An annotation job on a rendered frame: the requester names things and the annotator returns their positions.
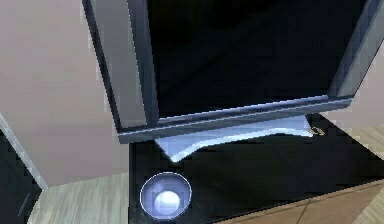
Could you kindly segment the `black television set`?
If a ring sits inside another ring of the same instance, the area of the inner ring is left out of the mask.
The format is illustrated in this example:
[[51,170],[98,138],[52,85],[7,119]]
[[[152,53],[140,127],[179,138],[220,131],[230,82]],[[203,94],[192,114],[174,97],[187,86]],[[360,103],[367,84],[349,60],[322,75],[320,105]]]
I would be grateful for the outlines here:
[[172,161],[348,107],[384,0],[82,0],[118,139]]

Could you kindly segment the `blue grey bowl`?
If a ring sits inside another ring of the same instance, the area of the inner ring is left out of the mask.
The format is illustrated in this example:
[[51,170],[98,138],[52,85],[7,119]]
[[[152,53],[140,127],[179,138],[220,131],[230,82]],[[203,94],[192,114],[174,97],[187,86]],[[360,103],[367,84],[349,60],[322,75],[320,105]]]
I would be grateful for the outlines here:
[[162,172],[141,187],[139,201],[146,214],[155,220],[170,221],[182,215],[190,205],[192,187],[185,177]]

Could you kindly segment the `black top wooden cabinet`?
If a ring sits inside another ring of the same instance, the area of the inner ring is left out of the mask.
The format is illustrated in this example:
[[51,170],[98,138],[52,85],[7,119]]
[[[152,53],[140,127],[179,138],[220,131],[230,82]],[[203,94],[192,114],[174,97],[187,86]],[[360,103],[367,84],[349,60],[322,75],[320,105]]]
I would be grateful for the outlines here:
[[[320,135],[275,134],[201,148],[171,161],[154,142],[129,147],[128,224],[214,224],[302,199],[384,179],[384,160],[320,114],[306,116]],[[155,184],[181,198],[169,218],[145,212],[142,186]]]

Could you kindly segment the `black room door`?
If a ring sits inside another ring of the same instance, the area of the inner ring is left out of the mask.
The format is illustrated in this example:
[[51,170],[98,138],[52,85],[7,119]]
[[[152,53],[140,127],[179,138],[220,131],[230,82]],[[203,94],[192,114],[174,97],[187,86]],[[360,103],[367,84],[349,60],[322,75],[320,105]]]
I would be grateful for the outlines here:
[[28,224],[42,189],[0,130],[0,224]]

